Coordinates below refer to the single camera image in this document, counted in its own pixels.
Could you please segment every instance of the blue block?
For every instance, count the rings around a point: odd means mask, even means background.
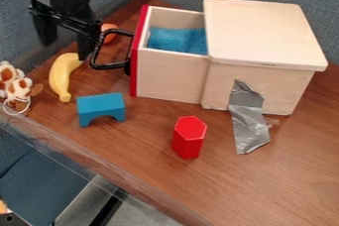
[[[77,114],[81,127],[100,116],[112,116],[125,121],[125,103],[122,93],[81,96],[76,98]]]

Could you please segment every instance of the wooden lid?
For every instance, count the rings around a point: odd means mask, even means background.
[[[212,61],[322,71],[320,45],[295,4],[204,0]]]

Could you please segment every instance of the box side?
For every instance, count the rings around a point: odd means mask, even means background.
[[[265,114],[289,115],[295,109],[314,71],[252,67],[212,62],[201,105],[227,110],[235,79],[245,81],[265,97]]]
[[[137,72],[138,72],[138,47],[142,37],[144,25],[146,22],[146,17],[149,11],[149,5],[144,5],[140,13],[138,26],[136,29],[136,34],[133,39],[132,49],[131,49],[131,63],[130,63],[130,95],[137,96]]]
[[[139,49],[138,56],[138,96],[200,102],[209,65],[207,56],[152,49]]]

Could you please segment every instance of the duct tape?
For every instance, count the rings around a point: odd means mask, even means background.
[[[269,127],[263,116],[264,97],[244,81],[235,80],[229,100],[237,154],[248,154],[268,143]]]

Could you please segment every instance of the yellow banana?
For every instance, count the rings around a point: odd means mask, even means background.
[[[79,60],[78,54],[64,54],[59,56],[50,70],[50,87],[58,94],[61,102],[69,102],[71,94],[68,93],[69,76],[80,67],[83,61]]]

